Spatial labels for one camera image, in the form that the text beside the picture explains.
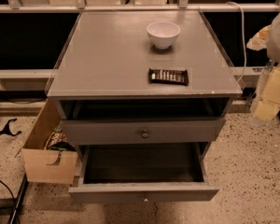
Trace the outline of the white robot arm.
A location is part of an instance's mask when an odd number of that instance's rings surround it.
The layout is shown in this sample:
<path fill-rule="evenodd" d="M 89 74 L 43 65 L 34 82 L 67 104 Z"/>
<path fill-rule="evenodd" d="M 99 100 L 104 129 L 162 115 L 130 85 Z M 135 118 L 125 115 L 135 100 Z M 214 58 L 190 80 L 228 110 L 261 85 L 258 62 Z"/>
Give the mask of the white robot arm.
<path fill-rule="evenodd" d="M 272 120 L 280 111 L 280 13 L 272 23 L 259 30 L 246 46 L 259 51 L 267 50 L 267 56 L 277 66 L 269 71 L 265 68 L 259 77 L 257 96 L 250 111 L 258 123 Z"/>

